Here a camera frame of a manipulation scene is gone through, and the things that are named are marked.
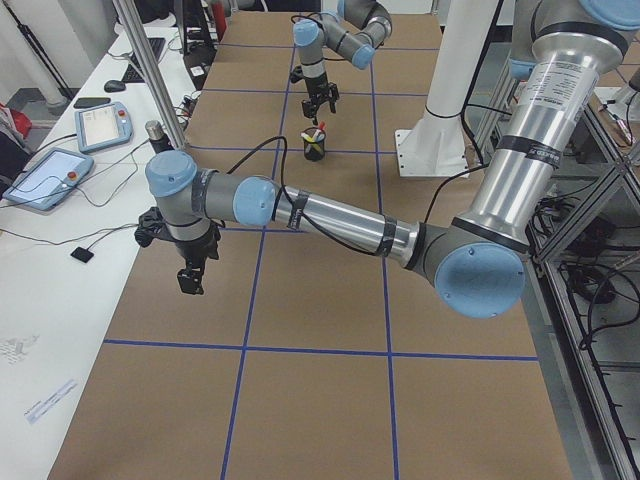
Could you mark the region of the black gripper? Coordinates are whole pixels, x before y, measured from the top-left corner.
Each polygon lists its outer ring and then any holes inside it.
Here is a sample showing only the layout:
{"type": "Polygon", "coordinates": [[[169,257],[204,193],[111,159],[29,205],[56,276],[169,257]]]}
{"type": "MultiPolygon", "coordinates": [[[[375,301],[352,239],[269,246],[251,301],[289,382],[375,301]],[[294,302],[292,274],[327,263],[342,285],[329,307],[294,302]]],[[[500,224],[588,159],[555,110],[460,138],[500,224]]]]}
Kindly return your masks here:
{"type": "Polygon", "coordinates": [[[332,113],[336,112],[336,103],[339,100],[339,90],[335,83],[330,82],[327,75],[304,78],[306,89],[311,99],[301,102],[303,115],[311,120],[317,119],[317,105],[315,103],[329,102],[332,113]]]}
{"type": "Polygon", "coordinates": [[[207,259],[218,260],[220,232],[214,223],[170,225],[169,233],[182,257],[192,263],[192,270],[181,269],[177,280],[182,293],[202,295],[202,279],[207,259]]]}

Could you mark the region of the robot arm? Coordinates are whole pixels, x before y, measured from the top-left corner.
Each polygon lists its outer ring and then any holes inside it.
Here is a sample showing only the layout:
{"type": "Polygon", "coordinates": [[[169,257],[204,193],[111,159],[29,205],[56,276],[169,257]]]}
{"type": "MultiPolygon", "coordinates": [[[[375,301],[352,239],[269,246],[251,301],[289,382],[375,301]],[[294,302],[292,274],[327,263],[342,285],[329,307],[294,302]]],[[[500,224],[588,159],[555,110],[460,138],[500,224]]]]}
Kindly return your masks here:
{"type": "MultiPolygon", "coordinates": [[[[291,230],[315,231],[359,253],[392,258],[427,279],[449,308],[470,318],[492,318],[510,310],[525,287],[521,255],[529,248],[525,226],[542,199],[545,186],[560,165],[563,149],[575,130],[599,76],[622,61],[631,34],[639,30],[639,1],[516,2],[513,47],[524,45],[530,58],[513,60],[529,68],[529,78],[515,106],[508,132],[496,147],[469,208],[448,228],[425,220],[409,224],[285,185],[285,150],[281,180],[239,176],[197,166],[184,151],[156,154],[145,175],[166,231],[185,259],[178,273],[184,293],[202,294],[204,250],[219,241],[214,220],[263,227],[287,223],[291,230]]],[[[338,13],[301,19],[294,24],[301,73],[320,72],[321,40],[354,66],[371,64],[382,34],[392,19],[374,1],[339,1],[338,13]]],[[[403,178],[466,176],[462,133],[450,134],[446,122],[461,125],[460,115],[441,116],[433,107],[463,108],[462,83],[471,82],[464,67],[481,54],[472,37],[473,16],[464,17],[442,34],[424,116],[411,130],[397,130],[398,172],[403,178]]]]}
{"type": "Polygon", "coordinates": [[[322,105],[336,111],[339,90],[328,79],[325,49],[364,70],[392,30],[390,13],[377,1],[340,1],[336,12],[323,11],[296,21],[292,31],[299,64],[289,79],[293,84],[305,83],[308,98],[301,102],[303,115],[317,124],[322,105]]]}

